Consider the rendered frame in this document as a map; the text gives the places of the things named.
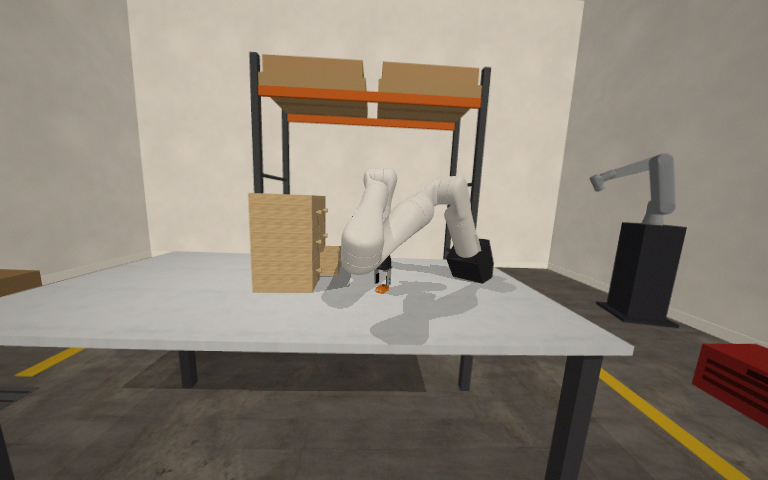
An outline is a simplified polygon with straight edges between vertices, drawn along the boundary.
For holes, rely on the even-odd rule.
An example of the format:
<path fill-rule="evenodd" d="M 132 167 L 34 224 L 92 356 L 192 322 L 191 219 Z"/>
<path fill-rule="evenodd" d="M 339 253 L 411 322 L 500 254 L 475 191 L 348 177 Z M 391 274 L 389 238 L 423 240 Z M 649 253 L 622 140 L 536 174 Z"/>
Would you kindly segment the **light wooden chest of drawers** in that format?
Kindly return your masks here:
<path fill-rule="evenodd" d="M 252 292 L 312 293 L 312 198 L 248 193 Z"/>

